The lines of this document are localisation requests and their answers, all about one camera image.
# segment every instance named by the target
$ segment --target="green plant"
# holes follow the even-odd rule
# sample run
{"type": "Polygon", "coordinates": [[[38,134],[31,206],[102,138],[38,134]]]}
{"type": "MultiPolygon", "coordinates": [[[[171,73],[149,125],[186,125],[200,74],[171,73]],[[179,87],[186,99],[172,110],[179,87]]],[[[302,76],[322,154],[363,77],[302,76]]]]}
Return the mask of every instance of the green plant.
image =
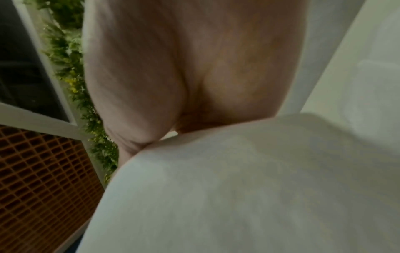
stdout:
{"type": "Polygon", "coordinates": [[[86,89],[81,28],[83,2],[80,0],[25,0],[39,9],[48,9],[54,18],[46,22],[45,38],[48,48],[44,52],[50,61],[58,66],[55,76],[69,84],[70,98],[81,112],[86,122],[85,131],[93,137],[91,154],[100,161],[106,171],[105,182],[117,168],[118,148],[104,131],[101,118],[97,114],[86,89]]]}

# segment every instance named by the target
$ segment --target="skin crease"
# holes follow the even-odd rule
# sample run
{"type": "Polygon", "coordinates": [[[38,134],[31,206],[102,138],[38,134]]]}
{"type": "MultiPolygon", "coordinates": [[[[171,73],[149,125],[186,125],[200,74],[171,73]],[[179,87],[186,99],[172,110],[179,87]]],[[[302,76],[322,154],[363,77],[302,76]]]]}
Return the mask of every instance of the skin crease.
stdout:
{"type": "Polygon", "coordinates": [[[123,165],[168,131],[273,117],[307,0],[86,0],[85,79],[123,165]]]}

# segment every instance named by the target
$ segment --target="hand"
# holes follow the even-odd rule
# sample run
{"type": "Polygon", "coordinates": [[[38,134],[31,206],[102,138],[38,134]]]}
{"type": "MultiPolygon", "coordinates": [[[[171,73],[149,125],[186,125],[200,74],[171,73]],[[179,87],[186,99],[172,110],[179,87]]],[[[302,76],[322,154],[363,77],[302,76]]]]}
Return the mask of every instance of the hand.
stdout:
{"type": "Polygon", "coordinates": [[[120,165],[168,131],[275,116],[306,0],[87,0],[85,78],[120,165]]]}

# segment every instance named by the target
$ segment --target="skin fold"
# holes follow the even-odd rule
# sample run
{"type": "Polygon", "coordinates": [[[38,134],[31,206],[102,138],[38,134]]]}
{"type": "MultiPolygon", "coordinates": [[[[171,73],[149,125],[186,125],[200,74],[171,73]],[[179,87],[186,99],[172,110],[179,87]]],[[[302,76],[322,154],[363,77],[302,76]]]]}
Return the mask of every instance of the skin fold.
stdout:
{"type": "Polygon", "coordinates": [[[168,131],[273,117],[307,0],[86,0],[85,79],[124,164],[168,131]]]}

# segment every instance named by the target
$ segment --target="brown lattice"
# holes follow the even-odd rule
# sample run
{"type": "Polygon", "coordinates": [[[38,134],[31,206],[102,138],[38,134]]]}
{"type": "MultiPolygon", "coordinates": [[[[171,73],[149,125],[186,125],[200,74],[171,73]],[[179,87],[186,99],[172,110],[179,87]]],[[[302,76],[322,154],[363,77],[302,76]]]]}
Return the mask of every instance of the brown lattice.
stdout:
{"type": "Polygon", "coordinates": [[[0,252],[53,252],[103,188],[80,141],[0,125],[0,252]]]}

